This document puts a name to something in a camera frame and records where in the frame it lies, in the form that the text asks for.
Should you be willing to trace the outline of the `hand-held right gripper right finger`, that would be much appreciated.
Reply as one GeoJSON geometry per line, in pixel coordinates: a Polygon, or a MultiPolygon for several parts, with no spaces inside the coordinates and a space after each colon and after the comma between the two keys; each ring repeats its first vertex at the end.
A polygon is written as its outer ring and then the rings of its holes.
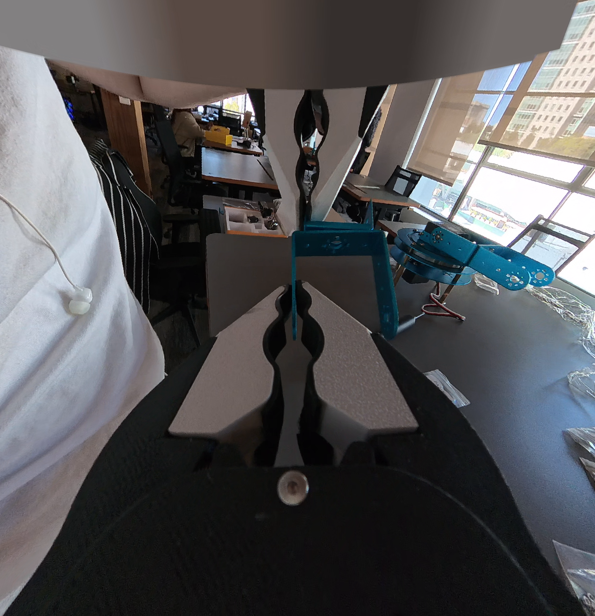
{"type": "Polygon", "coordinates": [[[301,342],[311,355],[297,434],[304,463],[330,465],[354,442],[415,432],[370,330],[311,284],[297,285],[301,342]]]}

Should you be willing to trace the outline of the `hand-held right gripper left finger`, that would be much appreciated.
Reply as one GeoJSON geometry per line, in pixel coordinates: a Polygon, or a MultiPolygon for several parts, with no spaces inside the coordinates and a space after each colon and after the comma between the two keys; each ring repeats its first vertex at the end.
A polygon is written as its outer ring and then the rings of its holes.
{"type": "Polygon", "coordinates": [[[284,401],[276,363],[285,347],[289,285],[275,289],[213,340],[169,433],[235,446],[248,465],[273,466],[284,401]]]}

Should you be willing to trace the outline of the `small blue metal bracket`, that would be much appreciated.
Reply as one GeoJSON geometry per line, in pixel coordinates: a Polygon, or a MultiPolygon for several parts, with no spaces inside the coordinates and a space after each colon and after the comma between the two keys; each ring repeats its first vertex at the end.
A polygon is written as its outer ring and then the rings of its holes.
{"type": "Polygon", "coordinates": [[[373,220],[373,202],[370,200],[366,208],[366,216],[363,223],[356,222],[336,222],[327,220],[305,220],[303,229],[304,232],[315,231],[332,231],[340,232],[372,232],[374,231],[373,220]]]}

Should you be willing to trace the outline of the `large blue U bracket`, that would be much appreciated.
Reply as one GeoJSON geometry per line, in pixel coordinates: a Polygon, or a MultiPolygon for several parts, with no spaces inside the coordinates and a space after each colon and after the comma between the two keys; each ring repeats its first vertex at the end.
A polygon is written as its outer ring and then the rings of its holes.
{"type": "Polygon", "coordinates": [[[340,232],[296,230],[292,236],[291,295],[293,339],[297,335],[296,259],[309,256],[369,256],[372,260],[381,335],[392,340],[397,335],[399,313],[389,264],[386,237],[380,230],[340,232]]]}

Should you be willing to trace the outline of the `background office desk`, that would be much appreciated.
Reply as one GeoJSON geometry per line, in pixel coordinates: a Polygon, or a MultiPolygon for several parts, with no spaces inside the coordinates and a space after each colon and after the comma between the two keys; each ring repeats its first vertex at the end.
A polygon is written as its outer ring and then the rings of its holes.
{"type": "Polygon", "coordinates": [[[280,197],[269,158],[265,155],[244,155],[225,150],[201,149],[201,177],[204,181],[227,184],[231,196],[245,191],[247,198],[253,192],[267,192],[280,197]]]}

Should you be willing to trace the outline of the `dark desk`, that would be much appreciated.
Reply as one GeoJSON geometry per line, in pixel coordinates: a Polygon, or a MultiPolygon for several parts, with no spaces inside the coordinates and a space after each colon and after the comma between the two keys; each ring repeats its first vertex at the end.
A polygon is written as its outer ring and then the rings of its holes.
{"type": "MultiPolygon", "coordinates": [[[[209,334],[215,336],[291,281],[291,240],[213,234],[206,241],[209,334]]],[[[297,279],[379,331],[369,257],[297,260],[297,279]]],[[[595,489],[564,430],[595,426],[595,400],[569,389],[567,375],[593,362],[578,329],[526,291],[498,296],[474,283],[452,291],[463,316],[422,317],[392,345],[421,372],[439,369],[470,405],[462,412],[502,470],[548,561],[553,540],[595,554],[595,489]]]]}

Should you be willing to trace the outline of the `black mesh chair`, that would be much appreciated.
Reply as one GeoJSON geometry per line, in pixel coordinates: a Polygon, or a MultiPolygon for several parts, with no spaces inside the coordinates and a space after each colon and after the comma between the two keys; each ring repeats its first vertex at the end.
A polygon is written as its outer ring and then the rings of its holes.
{"type": "Polygon", "coordinates": [[[384,188],[389,193],[410,197],[421,178],[422,175],[420,173],[412,172],[397,165],[386,181],[384,188]]]}

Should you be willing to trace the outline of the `open kit box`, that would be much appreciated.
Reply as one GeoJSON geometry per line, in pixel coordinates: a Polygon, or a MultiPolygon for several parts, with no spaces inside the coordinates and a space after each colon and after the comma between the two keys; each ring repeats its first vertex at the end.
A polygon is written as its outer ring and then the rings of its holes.
{"type": "Polygon", "coordinates": [[[275,202],[224,198],[222,209],[228,234],[287,237],[277,218],[275,202]]]}

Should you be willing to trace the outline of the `clear zip bag of screws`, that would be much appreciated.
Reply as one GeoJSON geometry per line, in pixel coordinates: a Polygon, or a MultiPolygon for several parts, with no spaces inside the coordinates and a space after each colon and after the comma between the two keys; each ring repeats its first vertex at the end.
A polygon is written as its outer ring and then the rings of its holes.
{"type": "Polygon", "coordinates": [[[448,378],[440,370],[435,369],[424,373],[424,375],[441,392],[443,392],[457,408],[471,404],[471,402],[448,380],[448,378]]]}
{"type": "Polygon", "coordinates": [[[553,541],[568,585],[586,615],[595,615],[595,554],[553,541]]]}

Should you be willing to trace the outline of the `black office chair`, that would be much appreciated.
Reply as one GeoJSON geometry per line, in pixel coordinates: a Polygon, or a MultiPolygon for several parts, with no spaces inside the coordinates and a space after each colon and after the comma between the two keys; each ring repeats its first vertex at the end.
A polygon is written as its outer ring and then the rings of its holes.
{"type": "Polygon", "coordinates": [[[201,179],[201,148],[195,147],[194,157],[183,157],[176,142],[168,109],[152,104],[155,127],[163,150],[163,162],[169,175],[163,183],[167,203],[171,206],[200,210],[203,206],[201,179]]]}

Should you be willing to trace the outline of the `striped black jacket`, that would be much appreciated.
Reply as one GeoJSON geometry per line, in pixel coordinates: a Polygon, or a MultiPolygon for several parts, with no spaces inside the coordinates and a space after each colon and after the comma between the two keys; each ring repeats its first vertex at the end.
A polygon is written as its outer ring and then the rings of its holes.
{"type": "Polygon", "coordinates": [[[88,148],[113,218],[125,278],[145,313],[150,310],[150,272],[159,259],[162,221],[155,202],[134,181],[117,150],[97,138],[88,148]]]}

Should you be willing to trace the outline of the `large window with roller blinds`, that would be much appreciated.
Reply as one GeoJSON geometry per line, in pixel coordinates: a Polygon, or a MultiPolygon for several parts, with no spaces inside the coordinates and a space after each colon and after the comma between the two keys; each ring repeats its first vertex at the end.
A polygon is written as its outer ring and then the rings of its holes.
{"type": "MultiPolygon", "coordinates": [[[[502,245],[538,216],[595,235],[595,1],[578,1],[561,47],[531,62],[437,80],[411,157],[412,198],[502,245]]],[[[595,296],[595,238],[529,255],[595,296]]]]}

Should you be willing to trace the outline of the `white earphone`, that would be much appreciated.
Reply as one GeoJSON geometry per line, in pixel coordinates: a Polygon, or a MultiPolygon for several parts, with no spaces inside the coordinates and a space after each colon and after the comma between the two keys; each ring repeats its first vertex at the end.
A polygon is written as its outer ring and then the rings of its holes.
{"type": "Polygon", "coordinates": [[[62,259],[60,258],[59,253],[57,252],[54,245],[51,241],[44,235],[44,233],[38,228],[35,223],[15,204],[13,204],[9,199],[3,196],[0,193],[0,201],[4,203],[8,208],[10,208],[13,212],[15,212],[22,220],[27,223],[27,225],[34,231],[36,235],[38,235],[39,239],[43,244],[50,250],[53,254],[56,263],[58,264],[60,270],[66,281],[69,283],[71,287],[70,291],[70,300],[68,303],[68,311],[72,315],[80,316],[85,315],[91,308],[91,304],[93,301],[93,294],[90,288],[85,288],[77,285],[67,272],[62,259]]]}

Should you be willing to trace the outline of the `labelled clear zip bag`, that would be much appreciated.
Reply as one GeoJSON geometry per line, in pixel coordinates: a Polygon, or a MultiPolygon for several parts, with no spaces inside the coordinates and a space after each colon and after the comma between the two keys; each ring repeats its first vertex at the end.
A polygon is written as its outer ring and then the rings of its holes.
{"type": "Polygon", "coordinates": [[[595,459],[595,427],[569,428],[565,432],[595,459]]]}

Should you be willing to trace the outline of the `dark frame chair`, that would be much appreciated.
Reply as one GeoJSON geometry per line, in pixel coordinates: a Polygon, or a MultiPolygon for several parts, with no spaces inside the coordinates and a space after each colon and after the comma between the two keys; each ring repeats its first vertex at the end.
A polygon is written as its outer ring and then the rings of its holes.
{"type": "Polygon", "coordinates": [[[558,275],[594,239],[595,234],[537,216],[508,247],[547,265],[558,275]]]}

